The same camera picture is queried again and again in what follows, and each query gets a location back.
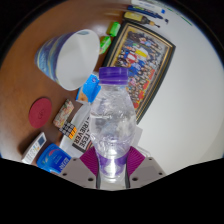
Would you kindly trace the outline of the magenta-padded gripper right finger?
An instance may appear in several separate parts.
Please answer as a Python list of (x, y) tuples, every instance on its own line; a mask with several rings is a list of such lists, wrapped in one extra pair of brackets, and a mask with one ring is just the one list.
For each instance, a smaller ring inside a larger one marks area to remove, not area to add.
[(127, 156), (125, 185), (127, 189), (135, 189), (150, 184), (166, 173), (153, 157), (144, 156), (134, 147)]

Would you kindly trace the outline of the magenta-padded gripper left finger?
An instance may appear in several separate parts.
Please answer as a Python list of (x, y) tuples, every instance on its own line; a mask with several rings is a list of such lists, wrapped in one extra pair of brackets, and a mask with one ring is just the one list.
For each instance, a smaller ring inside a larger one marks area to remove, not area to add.
[(95, 148), (91, 147), (80, 158), (72, 158), (60, 177), (84, 188), (99, 189), (99, 163)]

